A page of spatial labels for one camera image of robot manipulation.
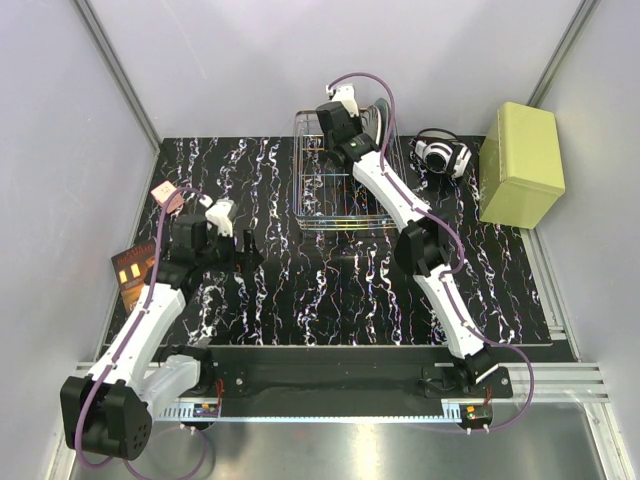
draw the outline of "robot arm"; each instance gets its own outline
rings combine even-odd
[[[338,87],[338,91],[345,92],[345,89]],[[477,327],[452,276],[442,275],[451,270],[443,248],[446,237],[437,224],[425,217],[424,212],[429,212],[430,207],[407,187],[386,159],[381,159],[377,143],[363,133],[351,111],[355,100],[349,99],[345,105],[345,96],[344,93],[333,96],[332,102],[316,110],[329,157],[367,187],[389,212],[400,232],[394,253],[398,265],[413,277],[436,311],[460,380],[467,385],[476,385],[498,365],[492,361],[488,346],[469,330],[477,331]],[[446,282],[454,303],[446,294],[443,282]]]
[[[248,271],[262,261],[255,240],[244,232],[244,251],[236,252],[232,231],[235,205],[219,200],[204,215],[180,215],[172,241],[158,262],[153,297],[150,275],[140,300],[107,352],[84,378],[69,377],[60,391],[65,439],[75,433],[89,391],[108,372],[89,406],[82,449],[133,460],[147,444],[153,419],[185,391],[202,394],[215,381],[212,354],[197,346],[178,347],[164,365],[145,378],[164,335],[202,283],[205,271]],[[114,356],[121,353],[117,362]]]

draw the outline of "floor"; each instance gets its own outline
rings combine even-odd
[[[466,141],[477,152],[482,137]],[[463,239],[467,263],[456,282],[479,327],[494,340],[549,344],[519,231],[478,221],[477,158],[454,183],[411,162],[409,139],[401,143],[412,188]],[[214,199],[236,201],[236,228],[253,228],[266,257],[251,278],[209,274],[165,343],[203,336],[219,345],[442,343],[443,332],[424,295],[393,260],[393,231],[300,231],[293,213],[292,156],[290,137],[164,141],[152,187],[168,179]],[[155,234],[158,216],[159,207],[149,198],[136,242]],[[118,302],[105,344],[124,321]]]
[[[498,422],[515,407],[501,406]],[[559,479],[604,480],[585,413],[575,404],[535,404],[517,425],[491,435],[430,433],[430,425],[221,423],[195,479]],[[172,424],[154,436],[135,468],[177,478],[196,465],[197,437]],[[78,465],[73,480],[132,478],[120,461],[99,471]]]

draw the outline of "gray floor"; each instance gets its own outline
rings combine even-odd
[[[503,406],[500,416],[514,413]],[[158,435],[170,424],[154,426]],[[539,404],[513,428],[488,436],[447,435],[405,425],[219,424],[195,479],[604,479],[584,412]],[[187,473],[200,443],[174,430],[158,436],[135,462],[154,479]],[[121,462],[80,479],[132,478]]]

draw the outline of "book cover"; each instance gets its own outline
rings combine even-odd
[[[156,241],[151,239],[111,257],[127,315],[136,306],[147,271],[153,267],[155,248]]]

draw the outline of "wire basket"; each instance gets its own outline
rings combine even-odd
[[[388,152],[387,162],[406,182],[400,140],[395,134]],[[312,110],[296,114],[293,157],[293,207],[301,230],[395,228],[373,194],[327,158],[324,135]]]

